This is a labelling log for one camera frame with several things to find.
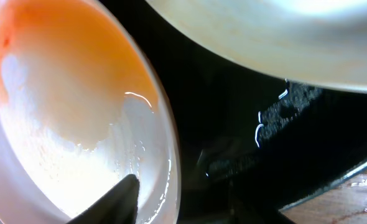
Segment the white plate with ketchup smear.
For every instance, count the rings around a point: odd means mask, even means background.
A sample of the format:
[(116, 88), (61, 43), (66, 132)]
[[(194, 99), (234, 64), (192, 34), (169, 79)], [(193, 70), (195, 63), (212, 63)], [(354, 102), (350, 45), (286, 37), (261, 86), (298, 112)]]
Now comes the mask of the white plate with ketchup smear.
[(367, 0), (148, 0), (189, 39), (273, 77), (367, 93)]

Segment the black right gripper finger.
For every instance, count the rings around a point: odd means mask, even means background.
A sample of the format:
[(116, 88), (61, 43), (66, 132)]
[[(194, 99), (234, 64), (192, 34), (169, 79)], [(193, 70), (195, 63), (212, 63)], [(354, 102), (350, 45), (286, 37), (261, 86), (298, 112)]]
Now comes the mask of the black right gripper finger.
[(67, 224), (135, 224), (139, 187), (139, 179), (134, 174), (127, 175)]

